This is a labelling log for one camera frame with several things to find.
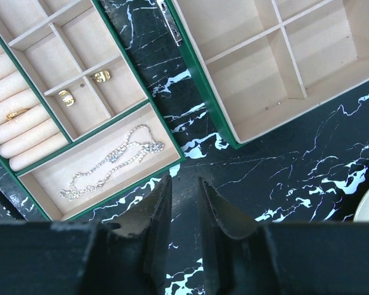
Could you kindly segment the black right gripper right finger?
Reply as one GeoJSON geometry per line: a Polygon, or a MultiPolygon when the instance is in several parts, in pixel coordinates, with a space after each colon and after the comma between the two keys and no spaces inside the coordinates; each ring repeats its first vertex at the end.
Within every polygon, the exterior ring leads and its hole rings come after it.
{"type": "Polygon", "coordinates": [[[198,180],[207,294],[369,294],[369,222],[262,223],[198,180]]]}

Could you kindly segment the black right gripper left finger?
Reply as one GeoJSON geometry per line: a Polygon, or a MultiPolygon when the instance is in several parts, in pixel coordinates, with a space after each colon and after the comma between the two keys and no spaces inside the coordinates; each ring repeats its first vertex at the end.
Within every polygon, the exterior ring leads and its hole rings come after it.
{"type": "Polygon", "coordinates": [[[163,294],[172,179],[112,221],[0,222],[0,294],[163,294]]]}

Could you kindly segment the green jewelry tray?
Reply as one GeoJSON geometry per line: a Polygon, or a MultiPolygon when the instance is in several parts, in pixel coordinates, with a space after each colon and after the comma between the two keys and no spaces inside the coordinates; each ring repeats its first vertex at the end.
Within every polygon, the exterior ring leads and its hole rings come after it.
{"type": "Polygon", "coordinates": [[[101,1],[0,1],[0,162],[46,219],[183,158],[101,1]],[[109,81],[90,78],[104,69],[109,81]]]}

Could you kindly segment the green jewelry box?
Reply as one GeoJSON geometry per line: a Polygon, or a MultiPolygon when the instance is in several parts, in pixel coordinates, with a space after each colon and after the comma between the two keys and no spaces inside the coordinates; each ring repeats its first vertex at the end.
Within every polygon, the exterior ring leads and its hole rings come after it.
{"type": "Polygon", "coordinates": [[[232,147],[369,81],[369,1],[157,1],[232,147]]]}

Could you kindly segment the black marble pattern mat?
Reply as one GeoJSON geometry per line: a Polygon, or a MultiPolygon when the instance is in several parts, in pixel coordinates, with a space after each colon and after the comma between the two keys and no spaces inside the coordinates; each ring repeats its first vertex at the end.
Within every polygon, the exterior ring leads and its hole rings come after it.
{"type": "MultiPolygon", "coordinates": [[[[357,193],[369,181],[369,81],[234,148],[216,129],[157,1],[101,2],[184,158],[73,219],[112,221],[170,175],[164,294],[204,294],[198,177],[259,222],[353,217],[357,193]]],[[[20,209],[40,212],[2,167],[15,184],[9,195],[21,194],[20,209]]]]}

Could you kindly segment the gold earring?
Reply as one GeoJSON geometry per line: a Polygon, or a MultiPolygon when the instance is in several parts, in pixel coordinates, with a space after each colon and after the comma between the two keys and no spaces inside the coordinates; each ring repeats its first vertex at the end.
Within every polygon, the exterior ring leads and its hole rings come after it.
{"type": "Polygon", "coordinates": [[[68,90],[59,91],[58,96],[61,98],[66,107],[70,107],[76,102],[75,98],[68,90]]]}
{"type": "Polygon", "coordinates": [[[111,74],[107,69],[95,72],[90,77],[97,83],[104,83],[111,79],[111,74]]]}

